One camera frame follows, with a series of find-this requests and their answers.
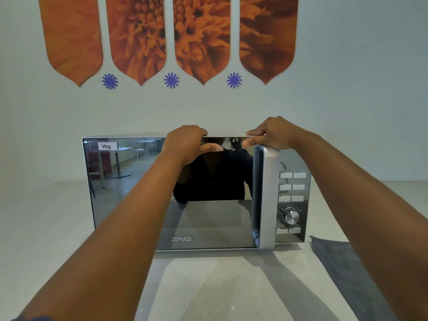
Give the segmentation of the person's left hand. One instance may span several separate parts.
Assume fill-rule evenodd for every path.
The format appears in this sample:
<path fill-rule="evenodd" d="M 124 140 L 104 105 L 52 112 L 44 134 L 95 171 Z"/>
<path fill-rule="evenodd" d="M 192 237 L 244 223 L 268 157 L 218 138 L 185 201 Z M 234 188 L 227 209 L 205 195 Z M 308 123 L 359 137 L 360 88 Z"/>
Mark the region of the person's left hand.
<path fill-rule="evenodd" d="M 180 168 L 193 162 L 200 154 L 200 146 L 207 131 L 197 125 L 183 125 L 167 134 L 161 158 Z"/>

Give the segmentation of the person's right hand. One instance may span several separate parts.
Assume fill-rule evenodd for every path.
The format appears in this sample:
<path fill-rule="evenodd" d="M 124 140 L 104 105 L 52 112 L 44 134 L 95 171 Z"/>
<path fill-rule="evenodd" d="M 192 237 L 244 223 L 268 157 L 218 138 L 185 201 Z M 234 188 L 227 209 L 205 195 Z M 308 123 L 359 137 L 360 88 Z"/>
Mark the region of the person's right hand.
<path fill-rule="evenodd" d="M 281 116 L 269 117 L 257 128 L 246 132 L 247 138 L 252 136 L 266 136 L 268 138 L 268 145 L 265 146 L 278 150 L 295 148 L 297 141 L 303 134 L 305 134 L 304 129 Z"/>

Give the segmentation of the silver mirrored microwave oven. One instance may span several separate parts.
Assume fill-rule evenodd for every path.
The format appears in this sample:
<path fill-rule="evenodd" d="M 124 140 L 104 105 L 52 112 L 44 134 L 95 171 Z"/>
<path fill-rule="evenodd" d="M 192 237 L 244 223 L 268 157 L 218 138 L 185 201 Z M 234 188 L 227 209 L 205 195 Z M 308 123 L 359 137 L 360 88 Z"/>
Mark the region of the silver mirrored microwave oven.
<path fill-rule="evenodd" d="M 223 151 L 199 156 L 180 174 L 158 251 L 274 249 L 305 241 L 311 172 L 293 149 L 242 148 L 247 137 L 223 131 L 202 139 Z M 82 139 L 95 228 L 152 166 L 165 138 Z"/>

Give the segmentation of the person's left forearm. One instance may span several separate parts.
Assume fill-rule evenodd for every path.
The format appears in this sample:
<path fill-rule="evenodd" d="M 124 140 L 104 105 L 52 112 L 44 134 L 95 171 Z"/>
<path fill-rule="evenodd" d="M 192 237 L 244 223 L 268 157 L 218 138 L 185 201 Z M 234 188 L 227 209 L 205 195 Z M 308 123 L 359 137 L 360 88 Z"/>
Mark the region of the person's left forearm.
<path fill-rule="evenodd" d="M 175 183 L 196 156 L 162 152 L 11 321 L 134 321 Z"/>

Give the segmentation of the person's right forearm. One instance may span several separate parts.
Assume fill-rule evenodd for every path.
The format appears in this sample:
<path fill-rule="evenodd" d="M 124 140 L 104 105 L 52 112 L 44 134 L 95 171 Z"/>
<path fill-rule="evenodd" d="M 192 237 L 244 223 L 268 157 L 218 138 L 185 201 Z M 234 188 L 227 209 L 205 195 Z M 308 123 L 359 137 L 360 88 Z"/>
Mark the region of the person's right forearm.
<path fill-rule="evenodd" d="M 293 131 L 292 148 L 397 318 L 428 321 L 428 219 L 320 136 Z"/>

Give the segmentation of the grey cloth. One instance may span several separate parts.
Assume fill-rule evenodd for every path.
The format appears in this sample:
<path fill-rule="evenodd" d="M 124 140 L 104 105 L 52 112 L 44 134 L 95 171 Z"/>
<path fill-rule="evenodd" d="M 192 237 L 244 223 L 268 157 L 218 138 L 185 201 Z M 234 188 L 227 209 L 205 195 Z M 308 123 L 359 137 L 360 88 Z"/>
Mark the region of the grey cloth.
<path fill-rule="evenodd" d="M 398 321 L 349 242 L 311 236 L 311 248 L 359 321 Z"/>

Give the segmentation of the orange flower wall panel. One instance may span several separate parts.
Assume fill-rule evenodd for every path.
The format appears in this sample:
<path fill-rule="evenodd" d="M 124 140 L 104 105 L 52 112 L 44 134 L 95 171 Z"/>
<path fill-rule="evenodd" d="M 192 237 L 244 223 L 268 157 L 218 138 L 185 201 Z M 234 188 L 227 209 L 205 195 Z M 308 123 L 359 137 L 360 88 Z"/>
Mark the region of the orange flower wall panel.
<path fill-rule="evenodd" d="M 240 0 L 239 58 L 267 85 L 295 55 L 299 0 Z"/>
<path fill-rule="evenodd" d="M 142 86 L 167 61 L 163 0 L 105 0 L 113 63 Z"/>
<path fill-rule="evenodd" d="M 230 58 L 231 0 L 173 0 L 175 58 L 205 85 Z"/>

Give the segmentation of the plain orange petal wall panel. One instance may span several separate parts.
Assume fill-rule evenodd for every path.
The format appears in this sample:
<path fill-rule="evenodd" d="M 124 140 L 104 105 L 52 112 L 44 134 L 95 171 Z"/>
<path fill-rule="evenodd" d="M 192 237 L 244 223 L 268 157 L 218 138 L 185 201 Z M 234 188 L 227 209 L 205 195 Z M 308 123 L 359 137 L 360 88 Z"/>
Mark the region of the plain orange petal wall panel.
<path fill-rule="evenodd" d="M 39 0 L 47 58 L 78 87 L 103 64 L 98 0 Z"/>

